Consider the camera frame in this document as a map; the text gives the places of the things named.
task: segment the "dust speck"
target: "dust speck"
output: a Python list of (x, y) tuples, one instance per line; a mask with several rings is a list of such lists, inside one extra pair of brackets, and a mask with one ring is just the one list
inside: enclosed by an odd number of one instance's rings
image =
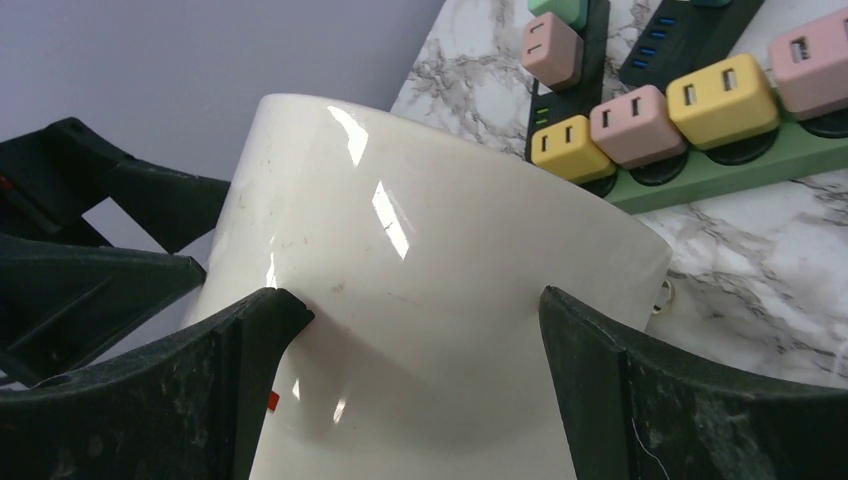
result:
[(50, 475), (51, 480), (59, 478), (68, 478), (76, 473), (77, 467), (74, 463), (74, 454), (65, 447), (59, 450), (59, 458), (56, 461), (56, 468), (53, 474)]
[(124, 446), (124, 432), (113, 430), (112, 434), (115, 436), (115, 453), (117, 454), (121, 451), (121, 447)]
[(88, 437), (88, 456), (96, 458), (101, 453), (103, 453), (103, 440), (100, 439), (100, 435)]

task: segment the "yellow usb charger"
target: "yellow usb charger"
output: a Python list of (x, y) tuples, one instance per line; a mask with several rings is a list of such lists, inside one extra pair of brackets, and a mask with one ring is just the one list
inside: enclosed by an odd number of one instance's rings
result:
[(769, 132), (780, 123), (769, 81), (748, 53), (674, 80), (666, 97), (671, 121), (701, 150)]
[(586, 183), (615, 173), (615, 164), (589, 136), (589, 119), (577, 115), (533, 134), (530, 160), (572, 183)]

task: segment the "gray marble veining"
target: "gray marble veining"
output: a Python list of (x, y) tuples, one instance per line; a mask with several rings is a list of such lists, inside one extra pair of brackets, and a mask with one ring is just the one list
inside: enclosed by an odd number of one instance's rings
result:
[[(612, 0), (604, 98), (659, 0)], [(768, 72), (768, 41), (844, 6), (766, 0), (733, 53)], [(532, 18), (520, 0), (447, 0), (392, 112), (520, 156), (531, 77), (519, 64)], [(648, 333), (703, 357), (848, 388), (848, 171), (639, 215), (674, 248), (673, 308)]]

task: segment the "red sticker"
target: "red sticker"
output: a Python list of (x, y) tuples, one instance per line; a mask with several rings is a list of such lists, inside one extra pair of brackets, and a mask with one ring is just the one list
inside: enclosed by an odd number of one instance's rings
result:
[(6, 191), (9, 191), (9, 190), (12, 190), (13, 188), (15, 188), (15, 186), (14, 186), (14, 185), (12, 185), (12, 182), (10, 182), (10, 181), (9, 181), (6, 177), (4, 177), (3, 175), (0, 175), (0, 190), (6, 190)]
[(280, 396), (277, 394), (277, 392), (272, 391), (271, 392), (271, 398), (268, 399), (268, 410), (271, 410), (272, 412), (274, 410), (276, 410), (277, 409), (277, 402), (279, 402), (279, 401), (280, 401)]

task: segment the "black power strip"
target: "black power strip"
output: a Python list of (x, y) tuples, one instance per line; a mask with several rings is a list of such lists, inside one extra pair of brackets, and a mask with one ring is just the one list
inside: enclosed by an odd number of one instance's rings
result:
[(733, 0), (702, 7), (663, 0), (619, 70), (622, 82), (654, 85), (662, 91), (672, 80), (727, 58), (764, 0)]
[(587, 117), (601, 103), (604, 87), (604, 63), (607, 55), (609, 0), (589, 0), (586, 25), (577, 32), (583, 39), (583, 67), (580, 83), (560, 92), (539, 94), (539, 81), (533, 80), (530, 119), (524, 159), (530, 162), (533, 134), (575, 115)]

